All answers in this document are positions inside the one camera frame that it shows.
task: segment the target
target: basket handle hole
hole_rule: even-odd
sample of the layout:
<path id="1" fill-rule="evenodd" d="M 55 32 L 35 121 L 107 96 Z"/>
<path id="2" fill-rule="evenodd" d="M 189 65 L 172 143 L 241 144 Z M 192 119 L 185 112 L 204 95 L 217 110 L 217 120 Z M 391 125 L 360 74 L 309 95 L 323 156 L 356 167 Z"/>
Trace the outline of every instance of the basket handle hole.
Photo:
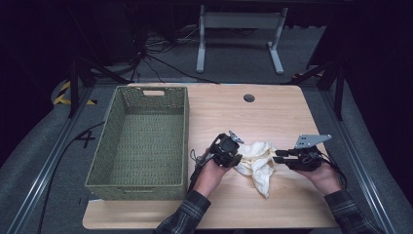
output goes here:
<path id="1" fill-rule="evenodd" d="M 143 91 L 145 96 L 164 96 L 164 91 Z"/>

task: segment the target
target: person's left hand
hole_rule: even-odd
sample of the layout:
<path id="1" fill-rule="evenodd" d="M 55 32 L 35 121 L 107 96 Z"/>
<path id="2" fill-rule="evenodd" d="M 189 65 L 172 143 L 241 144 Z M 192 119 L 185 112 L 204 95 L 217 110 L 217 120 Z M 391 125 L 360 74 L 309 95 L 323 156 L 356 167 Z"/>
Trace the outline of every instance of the person's left hand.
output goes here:
<path id="1" fill-rule="evenodd" d="M 209 160 L 200 172 L 194 190 L 207 198 L 230 170 L 231 168 L 219 167 L 213 159 Z"/>

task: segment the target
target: metal stand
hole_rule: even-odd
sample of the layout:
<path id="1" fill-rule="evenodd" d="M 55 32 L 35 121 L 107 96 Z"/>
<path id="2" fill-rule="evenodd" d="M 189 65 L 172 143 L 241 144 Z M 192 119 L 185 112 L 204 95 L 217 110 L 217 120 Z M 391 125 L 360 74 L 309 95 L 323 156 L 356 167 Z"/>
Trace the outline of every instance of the metal stand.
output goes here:
<path id="1" fill-rule="evenodd" d="M 70 72 L 70 113 L 69 118 L 76 113 L 76 110 L 79 107 L 79 87 L 78 87 L 78 78 L 82 81 L 85 87 L 93 87 L 96 83 L 94 75 L 91 73 L 91 68 L 96 69 L 105 76 L 111 78 L 112 80 L 120 84 L 129 84 L 131 81 L 128 81 L 119 75 L 113 73 L 102 65 L 99 65 L 87 58 L 76 58 L 71 65 Z"/>
<path id="2" fill-rule="evenodd" d="M 275 29 L 276 34 L 272 42 L 268 42 L 268 49 L 278 74 L 283 74 L 282 63 L 277 52 L 277 45 L 282 34 L 282 27 L 286 18 L 287 8 L 281 13 L 216 13 L 206 12 L 201 6 L 200 12 L 200 47 L 198 50 L 197 72 L 204 72 L 206 56 L 205 29 L 211 28 L 267 28 Z"/>
<path id="3" fill-rule="evenodd" d="M 295 76 L 297 78 L 286 83 L 281 83 L 281 85 L 298 85 L 301 82 L 308 80 L 309 78 L 319 74 L 322 71 L 324 71 L 324 73 L 322 74 L 321 79 L 317 83 L 317 87 L 321 91 L 328 91 L 331 85 L 334 83 L 334 81 L 337 80 L 334 99 L 334 112 L 336 113 L 338 120 L 342 121 L 343 117 L 341 115 L 341 108 L 343 102 L 345 69 L 344 62 L 342 62 L 340 59 L 338 59 L 338 61 L 329 61 L 323 65 L 320 65 L 316 68 L 309 70 L 308 72 L 302 75 L 296 74 Z"/>

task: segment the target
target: wooden table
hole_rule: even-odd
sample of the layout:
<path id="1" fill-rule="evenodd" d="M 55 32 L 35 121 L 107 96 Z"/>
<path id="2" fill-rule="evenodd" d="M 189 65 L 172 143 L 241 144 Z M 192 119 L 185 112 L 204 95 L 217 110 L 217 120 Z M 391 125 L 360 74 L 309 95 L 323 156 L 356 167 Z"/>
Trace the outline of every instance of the wooden table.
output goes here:
<path id="1" fill-rule="evenodd" d="M 318 129 L 296 86 L 147 84 L 187 86 L 190 100 L 189 151 L 201 155 L 218 134 L 233 131 L 251 144 L 270 141 L 278 149 L 295 145 L 299 135 Z M 255 96 L 246 102 L 245 94 Z M 325 153 L 322 144 L 319 149 Z M 189 176 L 195 164 L 189 160 Z M 235 169 L 209 197 L 212 205 L 199 228 L 316 228 L 337 226 L 320 193 L 286 165 L 276 165 L 270 197 L 258 193 L 250 176 Z M 90 201 L 83 224 L 88 229 L 155 228 L 181 201 Z"/>

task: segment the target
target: dark background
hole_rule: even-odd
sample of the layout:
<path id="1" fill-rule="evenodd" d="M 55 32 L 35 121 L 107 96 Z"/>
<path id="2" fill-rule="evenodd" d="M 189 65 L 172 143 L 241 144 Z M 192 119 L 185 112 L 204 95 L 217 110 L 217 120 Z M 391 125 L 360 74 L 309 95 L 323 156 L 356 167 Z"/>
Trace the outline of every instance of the dark background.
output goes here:
<path id="1" fill-rule="evenodd" d="M 366 4 L 333 11 L 321 5 L 291 7 L 285 26 L 328 25 L 311 64 L 343 60 L 365 124 L 412 203 L 413 19 L 401 1 L 362 2 Z M 122 4 L 109 2 L 77 2 L 70 8 L 41 0 L 0 4 L 0 166 L 52 110 L 52 91 L 67 78 L 76 55 L 103 65 L 128 61 L 148 30 L 173 41 L 175 29 L 198 23 L 199 15 L 198 6 L 181 5 L 129 6 L 128 15 Z M 133 17 L 139 23 L 130 24 Z"/>

